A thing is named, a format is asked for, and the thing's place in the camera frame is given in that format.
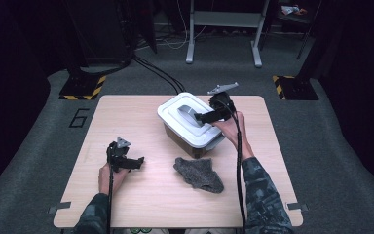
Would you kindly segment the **brown translucent storage box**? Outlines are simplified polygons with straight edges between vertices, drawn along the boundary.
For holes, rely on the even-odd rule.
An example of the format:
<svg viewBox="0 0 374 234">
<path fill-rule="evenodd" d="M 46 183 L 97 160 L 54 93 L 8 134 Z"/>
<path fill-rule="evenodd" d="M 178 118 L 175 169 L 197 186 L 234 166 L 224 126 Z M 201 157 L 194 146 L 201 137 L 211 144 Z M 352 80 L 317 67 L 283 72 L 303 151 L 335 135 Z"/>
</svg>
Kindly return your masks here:
<svg viewBox="0 0 374 234">
<path fill-rule="evenodd" d="M 189 125 L 180 133 L 167 125 L 164 127 L 168 137 L 195 159 L 202 158 L 225 138 L 218 128 L 210 124 L 199 128 Z"/>
</svg>

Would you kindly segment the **person's leg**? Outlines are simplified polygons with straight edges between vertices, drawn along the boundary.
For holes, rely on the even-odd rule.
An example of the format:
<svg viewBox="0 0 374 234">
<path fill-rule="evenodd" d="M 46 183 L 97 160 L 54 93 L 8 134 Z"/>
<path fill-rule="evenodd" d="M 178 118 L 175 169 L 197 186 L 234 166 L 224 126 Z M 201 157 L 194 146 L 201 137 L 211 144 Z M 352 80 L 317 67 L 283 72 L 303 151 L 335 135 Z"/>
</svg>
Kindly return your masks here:
<svg viewBox="0 0 374 234">
<path fill-rule="evenodd" d="M 149 234 L 213 234 L 210 229 L 152 229 Z"/>
</svg>

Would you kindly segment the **white lidded plastic box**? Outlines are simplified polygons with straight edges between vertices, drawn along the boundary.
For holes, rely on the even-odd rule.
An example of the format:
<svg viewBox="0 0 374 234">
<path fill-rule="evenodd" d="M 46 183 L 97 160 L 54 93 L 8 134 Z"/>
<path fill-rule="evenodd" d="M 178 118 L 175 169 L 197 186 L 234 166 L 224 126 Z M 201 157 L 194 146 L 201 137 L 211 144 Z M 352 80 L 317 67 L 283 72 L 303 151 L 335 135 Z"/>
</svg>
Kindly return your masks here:
<svg viewBox="0 0 374 234">
<path fill-rule="evenodd" d="M 157 113 L 165 125 L 194 148 L 212 149 L 224 140 L 221 131 L 208 123 L 199 123 L 195 115 L 206 114 L 212 108 L 190 93 L 181 93 L 158 107 Z"/>
</svg>

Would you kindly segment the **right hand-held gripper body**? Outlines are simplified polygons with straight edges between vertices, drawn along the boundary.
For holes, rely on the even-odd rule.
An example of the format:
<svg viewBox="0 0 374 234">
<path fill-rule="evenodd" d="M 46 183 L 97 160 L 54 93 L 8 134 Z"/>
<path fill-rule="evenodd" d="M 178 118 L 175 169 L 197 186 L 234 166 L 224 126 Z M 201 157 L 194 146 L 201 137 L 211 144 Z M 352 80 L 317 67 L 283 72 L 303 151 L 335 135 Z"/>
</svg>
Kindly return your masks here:
<svg viewBox="0 0 374 234">
<path fill-rule="evenodd" d="M 217 85 L 213 90 L 209 91 L 211 95 L 209 100 L 210 107 L 220 116 L 221 119 L 230 119 L 236 111 L 233 101 L 230 99 L 227 91 L 238 87 L 238 83 Z"/>
</svg>

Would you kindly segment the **grey tape strip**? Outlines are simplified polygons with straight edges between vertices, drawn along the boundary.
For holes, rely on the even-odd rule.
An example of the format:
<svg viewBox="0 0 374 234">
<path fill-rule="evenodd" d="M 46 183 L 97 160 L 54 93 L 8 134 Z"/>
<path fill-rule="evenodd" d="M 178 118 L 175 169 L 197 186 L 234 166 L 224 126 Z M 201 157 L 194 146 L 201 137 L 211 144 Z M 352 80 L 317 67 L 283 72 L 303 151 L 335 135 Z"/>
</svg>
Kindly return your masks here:
<svg viewBox="0 0 374 234">
<path fill-rule="evenodd" d="M 58 210 L 69 209 L 70 206 L 71 206 L 71 202 L 58 203 L 55 206 L 48 208 L 48 214 L 52 215 L 52 214 L 55 214 Z"/>
<path fill-rule="evenodd" d="M 306 212 L 309 210 L 307 204 L 300 204 L 300 203 L 288 203 L 287 207 L 293 211 L 293 210 L 300 210 L 301 212 Z"/>
</svg>

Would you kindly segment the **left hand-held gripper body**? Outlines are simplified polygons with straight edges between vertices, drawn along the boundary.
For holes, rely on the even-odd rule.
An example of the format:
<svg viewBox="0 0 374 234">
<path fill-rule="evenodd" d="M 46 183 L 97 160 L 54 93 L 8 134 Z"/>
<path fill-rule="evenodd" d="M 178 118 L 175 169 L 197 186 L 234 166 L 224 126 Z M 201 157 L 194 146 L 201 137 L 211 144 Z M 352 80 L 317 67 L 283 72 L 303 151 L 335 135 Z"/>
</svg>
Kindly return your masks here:
<svg viewBox="0 0 374 234">
<path fill-rule="evenodd" d="M 107 163 L 112 167 L 114 172 L 117 173 L 120 169 L 129 169 L 131 167 L 130 161 L 126 156 L 130 145 L 130 142 L 118 137 L 116 141 L 111 142 L 107 147 Z"/>
</svg>

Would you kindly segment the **black yellow striped stand base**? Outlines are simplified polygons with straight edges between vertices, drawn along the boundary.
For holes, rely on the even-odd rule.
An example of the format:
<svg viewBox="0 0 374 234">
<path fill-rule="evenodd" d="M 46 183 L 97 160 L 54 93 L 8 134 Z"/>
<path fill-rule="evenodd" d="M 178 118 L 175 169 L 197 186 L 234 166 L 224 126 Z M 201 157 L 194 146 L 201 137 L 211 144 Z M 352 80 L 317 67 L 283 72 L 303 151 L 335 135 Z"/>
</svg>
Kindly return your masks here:
<svg viewBox="0 0 374 234">
<path fill-rule="evenodd" d="M 96 99 L 106 80 L 102 77 L 72 78 L 69 77 L 59 92 L 59 99 L 92 100 Z"/>
<path fill-rule="evenodd" d="M 273 81 L 282 100 L 318 100 L 309 81 L 300 81 L 293 76 L 274 76 Z"/>
</svg>

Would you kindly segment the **white metal desk frame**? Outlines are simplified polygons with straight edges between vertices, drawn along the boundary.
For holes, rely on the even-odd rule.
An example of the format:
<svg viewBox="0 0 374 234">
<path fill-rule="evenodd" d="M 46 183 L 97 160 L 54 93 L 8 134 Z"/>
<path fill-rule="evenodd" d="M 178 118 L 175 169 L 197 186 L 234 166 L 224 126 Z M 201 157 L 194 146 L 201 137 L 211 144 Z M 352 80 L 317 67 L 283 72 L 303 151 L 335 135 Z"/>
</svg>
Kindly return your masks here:
<svg viewBox="0 0 374 234">
<path fill-rule="evenodd" d="M 262 67 L 262 60 L 259 51 L 259 41 L 262 34 L 265 18 L 270 0 L 262 0 L 262 10 L 259 13 L 235 13 L 235 12 L 213 12 L 198 11 L 195 9 L 195 0 L 190 3 L 190 25 L 189 25 L 189 44 L 186 55 L 186 63 L 192 64 L 195 51 L 195 32 L 196 26 L 226 26 L 226 27 L 244 27 L 256 30 L 253 41 L 250 42 L 253 55 L 253 63 L 257 68 Z"/>
</svg>

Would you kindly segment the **person's left hand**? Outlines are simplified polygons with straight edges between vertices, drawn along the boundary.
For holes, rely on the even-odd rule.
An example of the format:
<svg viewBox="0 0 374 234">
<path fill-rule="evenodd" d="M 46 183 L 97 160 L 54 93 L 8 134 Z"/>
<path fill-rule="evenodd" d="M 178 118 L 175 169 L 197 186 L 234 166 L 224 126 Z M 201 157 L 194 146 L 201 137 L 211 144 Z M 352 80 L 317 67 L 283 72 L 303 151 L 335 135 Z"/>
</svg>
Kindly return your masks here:
<svg viewBox="0 0 374 234">
<path fill-rule="evenodd" d="M 128 169 L 121 169 L 120 171 L 112 172 L 113 175 L 113 185 L 110 185 L 110 165 L 106 163 L 103 167 L 99 169 L 98 175 L 98 191 L 102 194 L 109 194 L 109 190 L 115 193 L 124 182 L 127 174 L 130 171 Z"/>
</svg>

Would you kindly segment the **grey fluffy cloth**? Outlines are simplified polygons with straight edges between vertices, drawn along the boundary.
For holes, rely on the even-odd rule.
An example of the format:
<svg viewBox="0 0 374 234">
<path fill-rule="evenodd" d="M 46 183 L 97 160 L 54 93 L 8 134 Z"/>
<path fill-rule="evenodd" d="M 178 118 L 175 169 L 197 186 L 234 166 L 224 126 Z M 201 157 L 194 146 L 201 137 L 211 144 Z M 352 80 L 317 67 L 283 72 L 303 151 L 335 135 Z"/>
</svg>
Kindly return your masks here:
<svg viewBox="0 0 374 234">
<path fill-rule="evenodd" d="M 215 194 L 224 190 L 224 184 L 213 169 L 211 159 L 186 160 L 178 157 L 173 167 L 182 175 L 184 181 L 195 189 Z"/>
</svg>

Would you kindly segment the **black equipment cabinet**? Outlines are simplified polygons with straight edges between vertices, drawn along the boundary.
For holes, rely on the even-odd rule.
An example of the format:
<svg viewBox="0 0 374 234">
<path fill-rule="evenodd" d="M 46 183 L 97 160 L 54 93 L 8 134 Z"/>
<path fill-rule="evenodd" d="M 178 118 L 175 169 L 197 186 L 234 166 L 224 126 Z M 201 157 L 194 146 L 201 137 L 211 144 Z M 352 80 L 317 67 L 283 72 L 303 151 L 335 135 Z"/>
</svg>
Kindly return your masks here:
<svg viewBox="0 0 374 234">
<path fill-rule="evenodd" d="M 64 0 L 88 64 L 131 60 L 131 35 L 124 32 L 119 0 Z"/>
</svg>

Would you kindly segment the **person's right hand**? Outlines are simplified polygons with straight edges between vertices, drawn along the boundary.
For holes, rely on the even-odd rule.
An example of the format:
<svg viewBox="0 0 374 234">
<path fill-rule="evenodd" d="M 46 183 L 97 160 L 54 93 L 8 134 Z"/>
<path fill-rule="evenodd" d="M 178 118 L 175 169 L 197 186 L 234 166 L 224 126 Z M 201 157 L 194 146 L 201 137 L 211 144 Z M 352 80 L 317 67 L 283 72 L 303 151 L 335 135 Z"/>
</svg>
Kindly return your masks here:
<svg viewBox="0 0 374 234">
<path fill-rule="evenodd" d="M 246 136 L 245 119 L 240 111 L 227 121 L 213 122 L 212 126 L 221 130 L 222 134 L 229 139 L 236 149 L 239 148 L 239 142 L 242 143 L 242 160 L 254 157 L 253 150 Z"/>
</svg>

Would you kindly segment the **orange and white clutter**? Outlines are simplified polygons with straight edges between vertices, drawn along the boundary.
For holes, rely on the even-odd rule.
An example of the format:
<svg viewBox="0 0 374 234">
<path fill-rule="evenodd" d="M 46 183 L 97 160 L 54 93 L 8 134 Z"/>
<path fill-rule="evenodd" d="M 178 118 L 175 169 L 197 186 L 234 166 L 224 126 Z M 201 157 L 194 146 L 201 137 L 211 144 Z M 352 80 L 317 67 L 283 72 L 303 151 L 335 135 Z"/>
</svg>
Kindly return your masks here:
<svg viewBox="0 0 374 234">
<path fill-rule="evenodd" d="M 285 16 L 288 16 L 288 15 L 291 15 L 291 14 L 302 16 L 302 15 L 305 15 L 305 14 L 308 13 L 308 11 L 306 9 L 299 8 L 297 5 L 294 5 L 294 6 L 281 6 L 280 9 L 281 9 L 281 12 Z"/>
</svg>

